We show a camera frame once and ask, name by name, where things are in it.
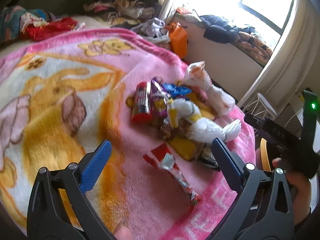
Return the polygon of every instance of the red cloth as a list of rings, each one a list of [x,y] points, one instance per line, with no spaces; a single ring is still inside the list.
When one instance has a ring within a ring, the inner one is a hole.
[[[71,31],[78,22],[71,17],[63,18],[60,21],[50,22],[48,25],[34,27],[32,24],[25,29],[24,36],[34,41],[43,41],[63,32]]]
[[[100,11],[108,10],[109,8],[110,7],[107,7],[105,5],[97,5],[93,11],[94,11],[94,13],[97,13]]]

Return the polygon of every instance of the stool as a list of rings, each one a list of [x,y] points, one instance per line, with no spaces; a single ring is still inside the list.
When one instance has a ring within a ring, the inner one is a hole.
[[[267,117],[274,120],[278,117],[277,112],[261,93],[257,93],[257,95],[244,107],[243,112],[246,113],[247,111],[253,116],[262,119]]]

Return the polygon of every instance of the red snack package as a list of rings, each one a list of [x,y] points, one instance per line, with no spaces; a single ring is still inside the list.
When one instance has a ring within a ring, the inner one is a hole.
[[[136,88],[131,121],[134,123],[149,123],[152,121],[150,105],[151,83],[141,82]]]
[[[201,197],[194,191],[194,189],[190,187],[186,178],[181,173],[179,166],[176,164],[176,160],[171,154],[167,145],[163,143],[157,148],[153,149],[151,153],[154,155],[156,160],[148,155],[144,155],[143,158],[152,166],[168,171],[171,176],[180,183],[183,190],[186,192],[191,205],[195,206],[197,203],[199,203],[201,201]]]

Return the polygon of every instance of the fleece blanket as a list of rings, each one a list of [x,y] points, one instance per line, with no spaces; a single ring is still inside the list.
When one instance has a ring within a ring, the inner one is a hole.
[[[221,172],[197,162],[177,163],[201,195],[192,213],[188,197],[167,173],[142,156],[159,146],[152,127],[131,123],[125,104],[136,85],[160,76],[181,80],[187,66],[173,53],[124,29],[70,32],[30,45],[0,60],[0,197],[26,232],[31,188],[42,166],[64,169],[92,152],[103,139],[112,155],[86,195],[113,231],[124,218],[136,239],[205,239],[236,193]],[[255,163],[254,134],[235,108],[217,122],[240,118],[241,132],[228,143],[245,162]],[[80,227],[61,196],[75,227]]]

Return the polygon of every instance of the curtain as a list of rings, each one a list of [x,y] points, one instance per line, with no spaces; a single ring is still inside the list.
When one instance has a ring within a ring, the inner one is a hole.
[[[180,6],[177,0],[164,0],[159,19],[164,20],[166,23],[171,22],[176,9]]]
[[[299,89],[314,63],[320,44],[320,16],[310,0],[295,0],[271,59],[237,104],[245,106],[258,92],[278,114]]]

